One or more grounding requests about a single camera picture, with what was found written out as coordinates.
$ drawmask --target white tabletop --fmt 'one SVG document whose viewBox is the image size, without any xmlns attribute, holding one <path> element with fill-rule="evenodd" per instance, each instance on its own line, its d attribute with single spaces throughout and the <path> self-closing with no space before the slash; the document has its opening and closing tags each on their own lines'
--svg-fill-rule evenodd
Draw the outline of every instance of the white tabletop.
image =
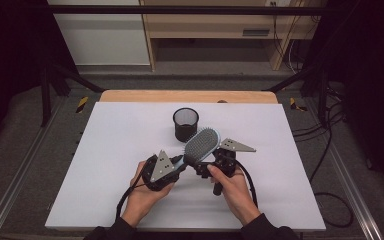
<svg viewBox="0 0 384 240">
<path fill-rule="evenodd" d="M 212 127 L 257 149 L 237 153 L 249 171 L 259 209 L 269 221 L 296 231 L 326 227 L 284 110 L 280 104 L 239 103 L 96 103 L 71 166 L 45 224 L 59 230 L 110 227 L 116 206 L 134 176 L 138 162 L 165 150 L 182 154 L 174 137 L 173 113 L 195 109 L 198 127 Z M 210 155 L 204 161 L 213 161 Z M 170 194 L 141 221 L 140 230 L 232 231 L 241 228 L 223 196 L 192 168 L 181 173 Z"/>
</svg>

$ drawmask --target metal bracket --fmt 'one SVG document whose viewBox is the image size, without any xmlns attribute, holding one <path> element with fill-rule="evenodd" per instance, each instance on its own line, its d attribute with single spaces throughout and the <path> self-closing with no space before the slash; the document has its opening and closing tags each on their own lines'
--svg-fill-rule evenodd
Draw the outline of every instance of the metal bracket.
<svg viewBox="0 0 384 240">
<path fill-rule="evenodd" d="M 256 152 L 255 148 L 249 147 L 245 144 L 226 138 L 223 142 L 220 143 L 220 148 L 230 150 L 233 152 Z"/>
<path fill-rule="evenodd" d="M 157 162 L 155 163 L 154 171 L 152 172 L 151 182 L 155 182 L 158 179 L 174 171 L 174 166 L 170 161 L 164 150 L 158 154 Z"/>
</svg>

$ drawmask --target black cup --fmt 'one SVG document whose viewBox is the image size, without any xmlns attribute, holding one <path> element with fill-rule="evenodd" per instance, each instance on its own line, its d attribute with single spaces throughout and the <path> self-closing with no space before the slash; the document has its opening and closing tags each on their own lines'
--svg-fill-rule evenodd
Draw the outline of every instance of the black cup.
<svg viewBox="0 0 384 240">
<path fill-rule="evenodd" d="M 177 140 L 187 142 L 198 129 L 198 113 L 192 108 L 180 108 L 173 114 L 174 135 Z"/>
</svg>

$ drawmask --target sleeve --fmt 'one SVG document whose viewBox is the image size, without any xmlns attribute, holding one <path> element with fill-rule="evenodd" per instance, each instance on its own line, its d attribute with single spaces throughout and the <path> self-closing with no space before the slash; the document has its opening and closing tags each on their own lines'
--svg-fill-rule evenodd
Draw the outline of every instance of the sleeve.
<svg viewBox="0 0 384 240">
<path fill-rule="evenodd" d="M 245 240 L 297 240 L 298 236 L 289 227 L 273 226 L 264 214 L 241 229 Z"/>
<path fill-rule="evenodd" d="M 124 219 L 117 218 L 109 229 L 96 227 L 84 240 L 130 240 L 135 232 L 136 229 L 132 228 Z"/>
</svg>

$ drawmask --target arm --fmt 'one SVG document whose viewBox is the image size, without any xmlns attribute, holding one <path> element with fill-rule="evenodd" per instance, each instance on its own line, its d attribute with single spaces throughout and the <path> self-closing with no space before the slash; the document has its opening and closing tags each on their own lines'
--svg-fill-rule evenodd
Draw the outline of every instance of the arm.
<svg viewBox="0 0 384 240">
<path fill-rule="evenodd" d="M 214 181 L 223 185 L 224 198 L 232 213 L 242 223 L 241 233 L 245 240 L 298 239 L 290 228 L 274 227 L 258 210 L 252 201 L 244 174 L 239 167 L 236 167 L 231 178 L 224 175 L 217 167 L 211 165 L 207 167 Z"/>
<path fill-rule="evenodd" d="M 140 162 L 138 168 L 136 169 L 136 174 L 130 180 L 130 186 L 139 176 L 145 162 Z M 89 233 L 84 239 L 85 240 L 112 240 L 112 239 L 122 239 L 128 240 L 132 239 L 134 233 L 136 232 L 136 226 L 144 218 L 151 208 L 154 206 L 158 200 L 167 196 L 170 190 L 173 188 L 174 183 L 171 183 L 164 187 L 161 191 L 154 192 L 149 190 L 146 187 L 142 178 L 140 178 L 137 186 L 133 192 L 130 193 L 127 199 L 127 205 L 124 212 L 121 216 L 115 221 L 115 223 L 106 230 L 103 227 L 95 228 L 91 233 Z"/>
</svg>

